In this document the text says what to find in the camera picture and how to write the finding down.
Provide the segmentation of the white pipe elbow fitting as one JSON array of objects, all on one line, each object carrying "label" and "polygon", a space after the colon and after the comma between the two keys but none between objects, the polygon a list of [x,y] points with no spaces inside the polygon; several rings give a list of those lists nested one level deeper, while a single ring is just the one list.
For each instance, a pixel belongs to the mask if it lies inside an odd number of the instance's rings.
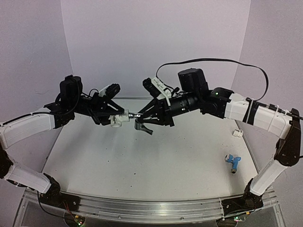
[{"label": "white pipe elbow fitting", "polygon": [[122,127],[123,123],[130,122],[131,115],[129,113],[117,114],[110,116],[110,126],[113,128]]}]

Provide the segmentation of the chrome water faucet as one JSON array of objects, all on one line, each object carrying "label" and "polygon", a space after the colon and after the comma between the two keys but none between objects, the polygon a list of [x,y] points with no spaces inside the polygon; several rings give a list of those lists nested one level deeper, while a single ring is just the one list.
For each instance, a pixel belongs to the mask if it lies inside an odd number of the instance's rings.
[{"label": "chrome water faucet", "polygon": [[145,133],[148,133],[149,135],[153,134],[153,130],[148,129],[144,123],[140,123],[138,122],[138,118],[140,118],[142,116],[142,113],[129,113],[129,118],[130,119],[135,119],[134,121],[134,128],[137,131],[143,131]]}]

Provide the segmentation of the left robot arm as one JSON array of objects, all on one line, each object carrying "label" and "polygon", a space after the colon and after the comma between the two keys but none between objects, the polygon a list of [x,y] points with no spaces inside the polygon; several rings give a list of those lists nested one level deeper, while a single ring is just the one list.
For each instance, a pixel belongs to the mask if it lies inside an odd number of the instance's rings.
[{"label": "left robot arm", "polygon": [[81,77],[69,75],[59,84],[56,99],[28,114],[0,124],[0,177],[16,187],[32,189],[42,202],[55,207],[67,202],[60,183],[52,176],[26,166],[14,159],[8,150],[21,147],[24,141],[48,131],[57,131],[75,119],[76,115],[90,117],[96,125],[110,124],[110,117],[125,113],[113,101],[120,85],[113,83],[94,94],[84,94]]}]

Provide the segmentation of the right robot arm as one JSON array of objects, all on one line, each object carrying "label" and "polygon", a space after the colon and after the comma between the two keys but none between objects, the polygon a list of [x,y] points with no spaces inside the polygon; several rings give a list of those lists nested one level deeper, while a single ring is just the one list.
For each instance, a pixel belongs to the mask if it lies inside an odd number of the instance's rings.
[{"label": "right robot arm", "polygon": [[221,202],[225,215],[261,208],[266,189],[300,160],[301,119],[298,110],[283,110],[223,87],[210,89],[201,69],[183,70],[178,73],[178,79],[180,94],[171,91],[159,78],[143,81],[152,100],[140,111],[136,129],[148,132],[146,124],[174,126],[174,117],[199,110],[202,114],[238,121],[274,135],[277,138],[276,151],[268,163],[248,182],[241,196]]}]

